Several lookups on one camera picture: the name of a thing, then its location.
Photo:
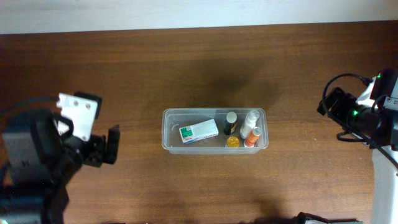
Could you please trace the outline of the white squeeze bottle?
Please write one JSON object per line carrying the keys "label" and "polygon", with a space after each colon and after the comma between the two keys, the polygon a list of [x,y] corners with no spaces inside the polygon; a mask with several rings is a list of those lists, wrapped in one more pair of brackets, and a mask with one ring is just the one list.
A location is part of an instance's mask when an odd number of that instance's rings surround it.
{"label": "white squeeze bottle", "polygon": [[251,110],[246,115],[246,118],[240,129],[240,135],[243,139],[246,139],[249,136],[252,129],[256,126],[258,119],[259,119],[259,112],[257,110]]}

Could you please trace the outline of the white green Panadol box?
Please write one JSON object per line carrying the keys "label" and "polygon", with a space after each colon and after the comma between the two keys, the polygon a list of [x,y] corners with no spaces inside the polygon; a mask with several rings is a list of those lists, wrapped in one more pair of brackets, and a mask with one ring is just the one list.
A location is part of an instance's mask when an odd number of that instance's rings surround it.
{"label": "white green Panadol box", "polygon": [[184,144],[190,144],[219,135],[214,119],[179,128],[179,133]]}

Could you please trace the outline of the orange tube white cap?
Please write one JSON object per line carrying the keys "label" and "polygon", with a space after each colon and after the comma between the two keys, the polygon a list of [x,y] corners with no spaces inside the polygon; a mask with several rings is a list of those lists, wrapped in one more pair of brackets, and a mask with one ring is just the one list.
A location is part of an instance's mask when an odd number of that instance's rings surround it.
{"label": "orange tube white cap", "polygon": [[256,141],[262,134],[262,129],[260,127],[254,127],[248,137],[244,141],[244,147],[254,147]]}

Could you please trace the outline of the dark syrup bottle white cap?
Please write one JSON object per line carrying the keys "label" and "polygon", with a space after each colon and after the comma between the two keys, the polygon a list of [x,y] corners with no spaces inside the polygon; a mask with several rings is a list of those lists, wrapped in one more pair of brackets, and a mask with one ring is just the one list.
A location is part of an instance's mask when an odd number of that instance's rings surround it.
{"label": "dark syrup bottle white cap", "polygon": [[231,135],[236,130],[237,126],[237,114],[235,112],[229,112],[226,115],[226,119],[223,125],[223,132],[225,135]]}

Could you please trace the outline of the small jar gold lid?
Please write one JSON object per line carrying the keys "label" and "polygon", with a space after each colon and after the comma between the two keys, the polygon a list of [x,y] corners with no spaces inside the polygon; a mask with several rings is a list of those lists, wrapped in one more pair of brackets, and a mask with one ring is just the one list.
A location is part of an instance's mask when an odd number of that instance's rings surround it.
{"label": "small jar gold lid", "polygon": [[230,136],[226,140],[225,147],[239,147],[240,146],[240,140],[236,136]]}

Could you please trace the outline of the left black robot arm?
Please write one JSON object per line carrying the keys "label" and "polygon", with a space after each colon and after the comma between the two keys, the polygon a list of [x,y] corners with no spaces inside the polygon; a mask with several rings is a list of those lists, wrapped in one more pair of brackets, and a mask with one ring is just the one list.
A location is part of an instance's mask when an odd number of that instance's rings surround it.
{"label": "left black robot arm", "polygon": [[119,125],[107,135],[93,135],[102,99],[81,91],[72,95],[37,97],[1,111],[1,115],[44,101],[60,112],[34,108],[11,116],[2,131],[8,161],[1,166],[1,223],[63,223],[69,197],[66,186],[83,165],[114,164]]}

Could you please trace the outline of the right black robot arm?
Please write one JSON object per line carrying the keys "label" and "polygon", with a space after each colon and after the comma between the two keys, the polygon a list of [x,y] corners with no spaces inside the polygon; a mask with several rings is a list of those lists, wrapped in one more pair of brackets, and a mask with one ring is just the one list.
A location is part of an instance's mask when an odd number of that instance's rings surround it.
{"label": "right black robot arm", "polygon": [[397,70],[387,68],[373,78],[354,78],[366,86],[359,97],[326,86],[317,111],[341,126],[337,140],[370,148],[374,166],[371,221],[397,223]]}

